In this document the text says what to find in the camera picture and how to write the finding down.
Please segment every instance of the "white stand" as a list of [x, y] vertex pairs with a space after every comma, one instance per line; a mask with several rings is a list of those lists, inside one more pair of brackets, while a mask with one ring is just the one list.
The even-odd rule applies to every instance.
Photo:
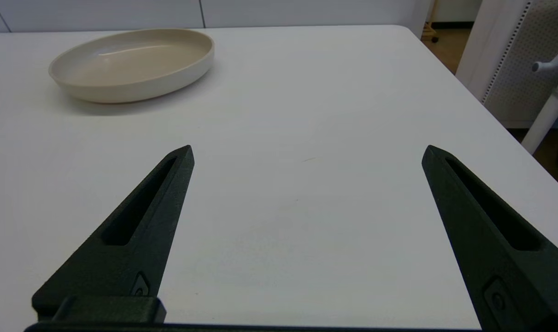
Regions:
[[[550, 70], [558, 67], [558, 55], [550, 63], [536, 62], [533, 71]], [[558, 117], [558, 85], [551, 93], [539, 115], [523, 139], [523, 147], [530, 153], [535, 153], [547, 132]]]

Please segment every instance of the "shallow dish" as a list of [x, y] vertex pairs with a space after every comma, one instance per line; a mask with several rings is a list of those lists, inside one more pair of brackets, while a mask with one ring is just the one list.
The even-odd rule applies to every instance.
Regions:
[[97, 103], [141, 101], [195, 82], [213, 65], [213, 40], [201, 32], [123, 32], [58, 56], [49, 75], [70, 95]]

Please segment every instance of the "white pegboard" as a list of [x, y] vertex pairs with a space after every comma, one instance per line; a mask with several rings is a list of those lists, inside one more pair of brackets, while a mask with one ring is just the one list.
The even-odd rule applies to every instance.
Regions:
[[535, 61], [558, 53], [558, 0], [527, 3], [506, 45], [482, 103], [500, 122], [530, 124], [551, 90], [558, 70], [533, 73]]

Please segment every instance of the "table surface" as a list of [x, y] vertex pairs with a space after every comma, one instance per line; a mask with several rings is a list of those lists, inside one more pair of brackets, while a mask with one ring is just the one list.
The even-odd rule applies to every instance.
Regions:
[[195, 169], [168, 322], [478, 328], [420, 164], [456, 155], [558, 247], [558, 183], [407, 29], [205, 29], [213, 69], [127, 105], [49, 63], [112, 32], [0, 34], [0, 331], [169, 151]]

